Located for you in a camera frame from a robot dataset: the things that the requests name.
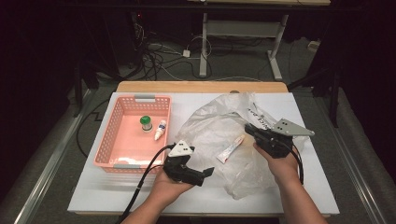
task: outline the plastic bag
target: plastic bag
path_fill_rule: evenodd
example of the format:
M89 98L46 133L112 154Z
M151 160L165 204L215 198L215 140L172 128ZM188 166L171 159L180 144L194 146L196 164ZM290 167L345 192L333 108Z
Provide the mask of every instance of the plastic bag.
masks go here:
M254 149L254 139L248 134L224 164L216 158L245 134L247 122L264 129L276 123L255 105L254 93L223 94L196 110L176 136L195 146L194 158L199 158L201 169L215 167L215 174L222 177L224 188L234 199L275 185L266 159Z

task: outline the white tabletop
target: white tabletop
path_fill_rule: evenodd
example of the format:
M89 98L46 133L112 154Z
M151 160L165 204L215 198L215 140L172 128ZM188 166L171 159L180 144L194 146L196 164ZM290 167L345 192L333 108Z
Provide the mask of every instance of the white tabletop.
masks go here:
M169 132L168 144L176 142L175 135L195 110L220 95L220 93L154 93L172 97L171 122L167 130ZM132 94L130 92L113 93L68 211L78 214L120 214L131 200L141 175L106 173L93 164L93 159L104 134L115 98ZM256 93L256 100L258 106L275 119L284 118L304 126L292 93ZM187 163L188 166L193 166L193 156L194 154ZM339 214L328 180L310 140L305 142L301 156L304 161L304 187L320 213L323 215ZM132 210L136 209L149 195L154 177L155 175L147 176ZM275 217L281 214L283 214L283 209L277 187L235 200L227 194L216 175L206 178L202 187L194 187L182 194L176 202L163 211L165 216Z

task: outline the hand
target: hand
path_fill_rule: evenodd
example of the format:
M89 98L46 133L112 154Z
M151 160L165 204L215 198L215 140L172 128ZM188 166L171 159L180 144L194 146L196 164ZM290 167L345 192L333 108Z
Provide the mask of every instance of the hand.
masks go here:
M163 169L160 169L147 199L125 218L122 224L156 223L163 209L192 187L190 184L173 181Z
M186 183L178 183L168 177L163 169L160 169L148 196L148 201L157 203L165 208L173 203L180 194L191 189L193 185Z
M268 160L268 166L271 173L276 179L276 183L287 184L289 181L299 181L297 172L297 160L289 153L285 158L274 159L265 150L260 148L256 143L253 144L254 148Z

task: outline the pink plastic basket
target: pink plastic basket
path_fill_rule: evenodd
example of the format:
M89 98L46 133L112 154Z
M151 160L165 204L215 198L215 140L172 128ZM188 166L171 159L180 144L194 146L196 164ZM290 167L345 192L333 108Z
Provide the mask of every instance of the pink plastic basket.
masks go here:
M110 173L144 173L155 154L166 146L170 118L170 96L129 95L117 98L96 152L94 164ZM140 118L150 116L152 130L145 133ZM161 120L167 125L163 136L154 140ZM162 164L164 152L154 165Z

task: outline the wire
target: wire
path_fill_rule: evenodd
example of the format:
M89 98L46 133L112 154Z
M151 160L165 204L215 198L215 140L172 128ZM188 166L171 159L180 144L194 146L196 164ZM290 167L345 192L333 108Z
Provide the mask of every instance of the wire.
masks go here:
M291 77L291 73L290 73L291 51L292 51L293 48L294 48L294 43L295 43L295 42L296 42L296 41L294 40L293 43L291 43L290 51L289 51L289 61L288 61L289 77Z
M161 44L161 45L160 45L160 44L148 44L148 46L150 46L150 45L161 46L158 50L160 50L160 49L162 49L162 48L166 48L166 49L171 49L171 50L172 50L171 52L160 51L161 53L174 53L174 54L181 55L180 52L178 52L178 51L176 51L175 49L172 49L172 48L170 48L170 47L167 47L167 46L165 46L165 45L163 45L163 44Z
M181 78L178 78L178 77L174 77L171 73L168 72L168 70L166 70L166 68L164 68L164 67L162 67L162 66L161 66L161 68L162 68L163 71L165 71L170 77L174 78L175 80L187 81L187 80L185 80L185 79L181 79Z
M169 66L165 67L165 69L168 69L168 68L170 68L170 67L173 67L173 66L175 66L176 64L179 64L179 63L188 63L188 64L191 66L191 71L192 71L192 74L194 73L194 71L193 71L193 65L192 65L192 63L190 63L190 62L186 62L186 61L183 61L183 62L178 62L178 63L173 63L173 64L171 64L171 65L169 65Z
M173 145L168 145L166 147L161 148L157 154L155 154L155 156L152 158L151 162L149 163L148 167L145 170L145 173L143 173L142 178L139 181L139 184L136 187L136 190L134 191L134 196L132 197L131 201L129 202L128 206L125 208L125 211L122 213L122 215L119 217L119 220L117 221L117 224L121 224L121 222L128 217L129 212L132 208L132 206L134 205L134 201L136 201L137 195L139 194L140 190L142 189L142 186L144 184L144 180L146 178L146 176L148 175L149 171L151 170L151 165L152 163L154 163L155 159L157 159L157 157L166 149L168 148L173 148L176 144Z
M293 144L292 147L289 147L285 143L278 141L278 143L285 148L288 149L288 151L293 155L294 159L297 160L298 164L298 169L299 169L299 174L300 174L300 183L304 185L304 167L303 167L303 160L301 159L300 151L298 148Z
M254 78L254 77L223 77L223 78L213 79L211 81L222 81L222 80L233 79L233 78L245 78L245 79L249 79L249 80L262 82L261 80Z
M104 103L108 102L110 100L110 97L108 97L107 99L105 99L102 103L100 103L99 105L97 105L83 120L82 122L78 125L77 127L77 131L76 131L76 142L77 142L77 146L78 146L78 150L81 152L81 154L85 157L88 158L87 153L84 152L84 150L82 149L82 146L79 142L79 131L82 127L82 125L84 124L84 122L87 120L87 118L91 115L91 114L95 114L96 115L96 119L95 121L99 120L98 117L98 113L95 113L94 111L99 108L99 106L103 105Z
M160 166L163 166L163 164L161 164L161 165L155 165L155 166L153 166L153 167L149 168L149 172L150 172L151 170L153 170L153 169L157 168L157 167L160 167Z
M143 58L143 61L145 62L151 62L150 65L144 66L144 72L145 75L139 79L145 79L145 80L152 80L151 78L154 77L154 81L157 80L158 78L158 73L161 70L161 64L163 63L163 56L161 56L158 53L153 53L148 50L148 52L145 53L145 58Z
M136 37L136 39L140 38L140 35L142 35L141 40L140 40L140 44L137 46L137 48L134 48L134 50L137 50L140 46L142 46L143 42L144 42L144 38L145 38L145 29L143 29L143 27L139 24L136 24L137 27L139 27L139 31L138 31L138 35Z
M263 66L261 69L259 69L259 71L257 71L257 77L260 77L260 71L262 71L262 70L264 70L266 67L268 67L268 65L270 65L270 64L271 64L271 61L274 60L274 59L275 59L275 57L272 58L272 59L270 59L270 61L269 61L265 66Z
M298 2L298 4L299 4L300 6L305 6L302 2L300 2L300 0L297 0L297 2Z
M247 47L257 47L260 45L260 43L265 39L265 38L258 38L258 37L254 37L254 38L241 38L241 37L237 37L234 39L231 39L230 36L225 36L224 38L219 37L219 36L215 36L215 35L209 35L208 37L213 38L214 40L220 40L220 41L225 41L226 43L228 43L230 46L226 46L226 45L216 45L214 44L214 40L210 40L212 45L212 55L215 56L226 56L230 53L233 52L234 49L243 49L243 48L247 48ZM251 43L242 43L243 41L251 41ZM230 48L228 49L228 51L226 53L223 54L218 54L218 53L214 53L215 48Z
M177 61L177 60L180 60L180 59L185 59L185 57L178 57L178 58L175 58L175 59L172 59L170 61L163 62L163 63L171 63L171 62L174 62L174 61Z
M205 40L205 41L209 44L209 52L207 53L206 57L209 56L210 53L212 52L212 45L210 44L210 42L209 42L208 39L203 38L202 36L198 35L198 36L196 36L195 38L193 38L193 39L191 40L190 44L192 44L192 41L194 41L194 40L196 40L196 39L198 39L198 38L202 38L203 40Z

